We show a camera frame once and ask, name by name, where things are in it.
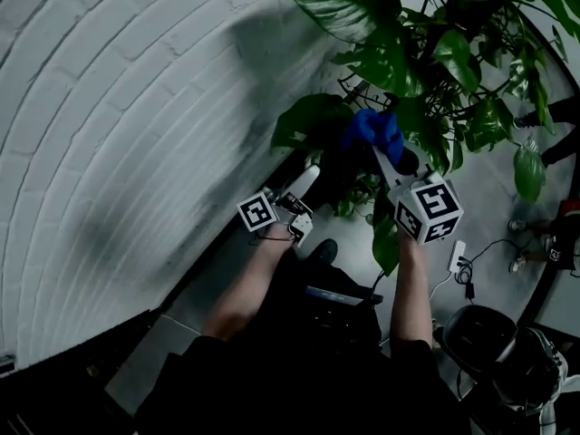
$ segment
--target power strip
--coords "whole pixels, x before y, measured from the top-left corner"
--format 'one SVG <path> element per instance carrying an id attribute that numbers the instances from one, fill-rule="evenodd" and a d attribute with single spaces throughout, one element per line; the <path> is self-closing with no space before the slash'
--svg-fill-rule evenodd
<path id="1" fill-rule="evenodd" d="M 458 273 L 461 269 L 459 265 L 459 258 L 463 256 L 465 253 L 465 242 L 461 240 L 455 240 L 455 244 L 453 245 L 453 251 L 451 252 L 451 258 L 449 259 L 449 266 L 447 270 L 450 272 Z"/>

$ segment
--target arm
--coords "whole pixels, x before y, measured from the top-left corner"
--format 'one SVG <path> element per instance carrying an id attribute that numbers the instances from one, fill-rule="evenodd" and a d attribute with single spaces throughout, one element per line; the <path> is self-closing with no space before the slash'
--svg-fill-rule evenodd
<path id="1" fill-rule="evenodd" d="M 399 228 L 401 260 L 392 307 L 391 337 L 395 342 L 433 340 L 424 248 Z"/>
<path id="2" fill-rule="evenodd" d="M 270 226 L 267 236 L 288 241 L 262 240 L 240 277 L 217 300 L 204 326 L 204 335 L 227 341 L 244 330 L 256 315 L 280 258 L 294 243 L 294 236 L 283 224 Z"/>

